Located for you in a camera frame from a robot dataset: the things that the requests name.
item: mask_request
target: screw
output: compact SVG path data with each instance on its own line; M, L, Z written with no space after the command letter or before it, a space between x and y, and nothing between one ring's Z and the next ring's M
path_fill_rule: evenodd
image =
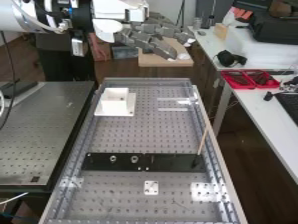
M116 157L116 156L110 156L110 157L109 157L109 161L110 161L112 163L114 163L116 160L117 160L117 157Z

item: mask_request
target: black cable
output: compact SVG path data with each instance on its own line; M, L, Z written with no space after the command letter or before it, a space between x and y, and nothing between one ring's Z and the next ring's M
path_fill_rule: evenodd
M59 13L59 12L48 12L41 6L40 4L37 3L37 1L35 0L35 6L40 9L40 11L45 14L45 15L49 15L52 17L56 17L59 19L64 18L64 15L63 13Z
M4 121L0 125L0 131L7 123L7 120L8 120L8 117L9 117L9 114L11 114L11 111L12 111L12 106L13 106L13 102L15 102L15 96L16 96L16 71L15 71L15 66L13 66L13 62L12 62L12 55L11 55L11 51L9 51L9 47L8 47L8 44L7 44L7 38L4 36L4 32L0 31L1 33L1 37L3 37L3 43L4 43L4 47L5 47L5 50L7 50L7 55L8 55L8 60L9 60L9 65L11 65L11 70L12 70L12 83L13 83L13 87L12 87L12 98L11 98L11 103L9 103L9 107L8 107L8 111L7 111L7 114L5 114L5 117L4 117Z
M185 0L182 0L182 3L181 3L180 14L178 14L178 18L177 18L177 21L176 21L176 26L178 26L178 23L180 23L180 16L181 16L181 13L182 13L182 10L184 10L184 4L185 4Z

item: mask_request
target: white block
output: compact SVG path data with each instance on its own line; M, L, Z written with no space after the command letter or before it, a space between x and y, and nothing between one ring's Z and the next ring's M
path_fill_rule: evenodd
M128 88L106 88L101 95L103 111L114 113L128 111Z
M128 88L106 88L101 95L96 116L133 116L136 108L136 93Z

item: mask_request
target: small metal bracket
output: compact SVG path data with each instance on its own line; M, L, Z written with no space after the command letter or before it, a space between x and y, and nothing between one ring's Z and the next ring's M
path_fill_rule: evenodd
M144 194L158 195L158 181L146 180L144 182Z

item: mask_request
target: thin metal rod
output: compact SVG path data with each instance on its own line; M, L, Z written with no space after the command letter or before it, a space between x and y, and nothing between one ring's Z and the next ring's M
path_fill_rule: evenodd
M205 139L206 139L206 136L208 136L208 127L205 128L205 131L204 131L204 134L202 134L202 140L201 140L201 143L200 143L200 147L198 147L198 153L197 155L201 154L202 152L202 147L205 145Z

